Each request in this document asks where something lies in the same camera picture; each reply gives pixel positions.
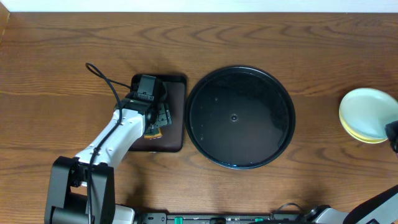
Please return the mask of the orange sponge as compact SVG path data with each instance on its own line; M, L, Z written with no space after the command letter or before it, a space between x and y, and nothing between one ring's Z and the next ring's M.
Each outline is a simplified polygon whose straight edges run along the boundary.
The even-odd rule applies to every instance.
M163 136L161 128L148 128L144 133L145 139L157 139Z

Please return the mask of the yellow plate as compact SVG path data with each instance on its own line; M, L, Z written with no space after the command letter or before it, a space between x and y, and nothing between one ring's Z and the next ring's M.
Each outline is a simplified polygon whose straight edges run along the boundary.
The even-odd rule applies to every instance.
M377 139L377 138L370 138L364 135L361 135L357 132L355 132L352 128L350 128L347 124L347 122L345 121L345 119L343 118L342 113L339 111L339 119L340 119L340 123L342 125L342 127L344 128L344 130L353 138L355 138L358 141L367 143L367 144L379 144L382 142L387 141L387 138L385 139Z

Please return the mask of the mint green plate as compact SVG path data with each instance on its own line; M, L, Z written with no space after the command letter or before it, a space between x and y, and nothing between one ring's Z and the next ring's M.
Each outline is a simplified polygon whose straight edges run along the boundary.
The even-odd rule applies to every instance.
M397 100L381 90L357 88L342 98L339 111L355 132L385 139L385 126L397 121Z

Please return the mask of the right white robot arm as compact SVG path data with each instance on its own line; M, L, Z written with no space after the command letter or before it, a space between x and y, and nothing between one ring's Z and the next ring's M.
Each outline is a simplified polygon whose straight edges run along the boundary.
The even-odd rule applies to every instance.
M393 223L397 220L397 185L363 202L349 213L327 208L314 219L315 223L369 224Z

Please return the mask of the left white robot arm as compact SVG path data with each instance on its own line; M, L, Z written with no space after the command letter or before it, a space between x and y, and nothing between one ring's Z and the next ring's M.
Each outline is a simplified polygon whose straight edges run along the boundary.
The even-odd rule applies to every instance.
M115 201L114 171L129 148L150 129L170 124L167 95L130 92L96 139L75 157L52 165L45 223L133 223L134 209Z

